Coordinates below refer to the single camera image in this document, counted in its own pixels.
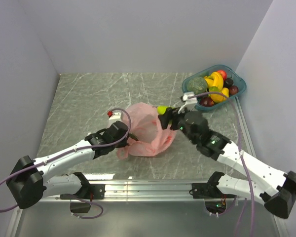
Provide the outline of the green netted melon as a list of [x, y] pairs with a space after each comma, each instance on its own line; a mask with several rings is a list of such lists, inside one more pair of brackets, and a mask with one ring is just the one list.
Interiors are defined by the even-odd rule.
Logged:
[[207, 91], [208, 84], [203, 77], [194, 77], [187, 83], [187, 91], [196, 94], [201, 94]]

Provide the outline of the pink plastic bag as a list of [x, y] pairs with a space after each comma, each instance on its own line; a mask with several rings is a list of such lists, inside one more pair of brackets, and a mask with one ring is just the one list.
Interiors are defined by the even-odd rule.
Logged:
[[130, 106], [126, 112], [131, 119], [130, 133], [139, 140], [128, 138], [128, 146], [116, 152], [119, 159], [128, 158], [129, 155], [154, 157], [171, 146], [177, 132], [161, 128], [156, 107], [141, 102]]

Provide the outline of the dark purple mangosteen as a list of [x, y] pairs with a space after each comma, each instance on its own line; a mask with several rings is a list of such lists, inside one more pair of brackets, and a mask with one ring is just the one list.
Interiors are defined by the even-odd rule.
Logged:
[[230, 88], [231, 86], [233, 86], [234, 81], [232, 78], [226, 78], [226, 80], [224, 80], [223, 86], [226, 88]]

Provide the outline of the red apple in tray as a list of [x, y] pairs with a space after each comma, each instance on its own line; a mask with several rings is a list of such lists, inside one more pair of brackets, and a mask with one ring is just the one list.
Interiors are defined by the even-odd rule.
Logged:
[[217, 73], [222, 76], [223, 80], [227, 79], [227, 73], [224, 70], [218, 70]]

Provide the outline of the dark green avocado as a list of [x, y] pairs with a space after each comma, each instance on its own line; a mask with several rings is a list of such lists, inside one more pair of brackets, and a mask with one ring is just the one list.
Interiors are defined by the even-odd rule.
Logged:
[[135, 141], [139, 140], [134, 134], [129, 133], [128, 135], [129, 135], [129, 138], [131, 138], [131, 139], [133, 139]]

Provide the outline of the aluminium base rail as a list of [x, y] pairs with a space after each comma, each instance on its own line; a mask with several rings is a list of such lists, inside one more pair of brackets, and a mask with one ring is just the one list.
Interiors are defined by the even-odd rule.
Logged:
[[215, 201], [206, 180], [90, 180], [94, 201]]

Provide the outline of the yellow orange mango with leaf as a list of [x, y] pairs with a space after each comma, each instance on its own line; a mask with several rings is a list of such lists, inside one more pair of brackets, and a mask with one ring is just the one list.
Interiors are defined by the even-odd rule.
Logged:
[[209, 92], [211, 93], [210, 97], [215, 103], [221, 103], [224, 101], [222, 91], [218, 87], [216, 86], [210, 87]]

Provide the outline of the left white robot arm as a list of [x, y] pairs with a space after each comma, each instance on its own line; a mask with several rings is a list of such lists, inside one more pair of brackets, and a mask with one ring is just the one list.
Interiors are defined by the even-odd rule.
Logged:
[[55, 195], [90, 198], [92, 186], [83, 173], [61, 176], [61, 172], [105, 156], [115, 148], [125, 147], [127, 132], [128, 126], [116, 121], [109, 128], [89, 134], [60, 152], [35, 159], [20, 158], [11, 172], [12, 177], [6, 182], [19, 208], [29, 208], [42, 198]]

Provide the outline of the dark red apple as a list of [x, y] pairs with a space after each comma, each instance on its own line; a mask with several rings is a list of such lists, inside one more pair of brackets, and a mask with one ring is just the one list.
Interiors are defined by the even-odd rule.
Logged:
[[212, 100], [212, 98], [210, 96], [207, 96], [207, 97], [203, 97], [199, 101], [199, 104], [204, 107], [212, 107], [215, 105], [215, 102]]

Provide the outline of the teal plastic tray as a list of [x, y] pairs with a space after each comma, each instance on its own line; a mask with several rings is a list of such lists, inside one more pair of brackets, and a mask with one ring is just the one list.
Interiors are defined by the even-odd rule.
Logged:
[[230, 67], [214, 65], [198, 72], [182, 83], [184, 93], [192, 92], [197, 97], [195, 108], [211, 111], [226, 103], [228, 98], [235, 98], [247, 89], [245, 81]]

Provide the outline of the yellow banana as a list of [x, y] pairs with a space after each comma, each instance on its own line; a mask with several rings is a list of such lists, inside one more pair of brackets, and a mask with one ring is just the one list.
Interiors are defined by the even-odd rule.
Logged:
[[205, 77], [205, 81], [207, 82], [208, 88], [217, 87], [219, 90], [223, 88], [223, 77], [218, 72], [213, 72], [208, 77]]

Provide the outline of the dark red plum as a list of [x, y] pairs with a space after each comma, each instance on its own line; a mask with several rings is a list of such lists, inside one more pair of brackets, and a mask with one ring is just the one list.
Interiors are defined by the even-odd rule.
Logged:
[[235, 85], [232, 85], [230, 88], [229, 88], [229, 95], [232, 96], [232, 95], [235, 95], [239, 92], [239, 88]]

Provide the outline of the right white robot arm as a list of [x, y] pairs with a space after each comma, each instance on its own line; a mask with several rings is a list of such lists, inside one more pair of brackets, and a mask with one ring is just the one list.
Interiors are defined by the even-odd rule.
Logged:
[[208, 180], [209, 195], [249, 198], [271, 214], [288, 219], [296, 201], [295, 172], [275, 169], [243, 151], [227, 137], [211, 130], [200, 111], [159, 106], [157, 112], [163, 129], [181, 131], [202, 155], [247, 177], [242, 180], [216, 171]]

